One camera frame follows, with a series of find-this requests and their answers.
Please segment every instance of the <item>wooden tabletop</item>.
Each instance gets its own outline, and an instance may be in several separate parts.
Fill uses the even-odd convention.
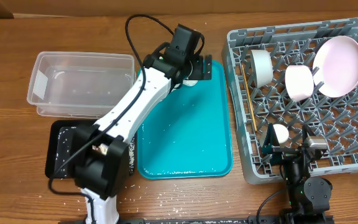
[[[178,23],[204,34],[204,54],[221,60],[226,34],[233,29],[358,17],[352,12],[292,12],[159,16],[169,27]],[[0,223],[57,223],[83,218],[84,199],[51,194],[44,175],[51,124],[26,101],[35,58],[41,51],[80,51],[132,54],[125,38],[126,17],[0,20]],[[146,19],[130,24],[131,38],[143,58],[171,36]],[[152,181],[135,173],[118,195],[123,218],[248,217],[283,184],[250,185],[243,176],[229,109],[234,166],[225,177]],[[334,186],[329,215],[336,223],[358,223],[358,174],[327,176]],[[56,188],[78,190],[72,180]],[[266,204],[262,214],[288,207],[281,195]]]

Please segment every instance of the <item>wooden stick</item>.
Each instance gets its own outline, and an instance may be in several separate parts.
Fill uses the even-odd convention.
[[[255,121],[255,117],[254,117],[254,107],[252,106],[251,98],[250,98],[250,95],[249,95],[248,83],[247,83],[247,78],[246,78],[246,72],[244,71],[244,67],[242,66],[241,63],[240,63],[240,65],[241,65],[241,70],[242,70],[242,76],[244,77],[244,83],[245,83],[245,85],[246,85],[247,98],[248,98],[248,107],[249,107],[250,112],[251,112],[252,123],[254,124],[255,132],[257,132],[258,129],[256,128],[256,121]]]

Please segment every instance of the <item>teal tray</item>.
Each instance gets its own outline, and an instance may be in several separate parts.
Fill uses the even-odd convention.
[[[183,85],[149,114],[137,132],[137,167],[148,179],[220,177],[233,167],[223,66],[212,80]]]

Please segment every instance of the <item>dish rack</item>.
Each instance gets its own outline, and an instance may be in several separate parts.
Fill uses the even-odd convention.
[[[288,128],[288,147],[301,143],[303,124],[328,140],[328,152],[310,164],[312,176],[358,172],[358,87],[340,98],[328,98],[318,91],[318,85],[312,96],[301,102],[292,101],[285,89],[285,69],[289,65],[312,68],[318,49],[339,35],[358,42],[358,18],[238,29],[227,34],[222,58],[236,114],[242,171],[248,183],[282,180],[278,167],[271,166],[260,152],[259,136],[267,130],[268,123]],[[273,65],[270,84],[258,89],[252,80],[248,81],[256,130],[242,75],[242,68],[247,79],[253,74],[250,50],[254,49],[267,50]]]

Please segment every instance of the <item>white label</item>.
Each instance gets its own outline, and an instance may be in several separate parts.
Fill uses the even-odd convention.
[[[44,75],[40,70],[35,77],[34,88],[32,92],[39,98],[44,99],[45,90],[47,89],[48,77]]]

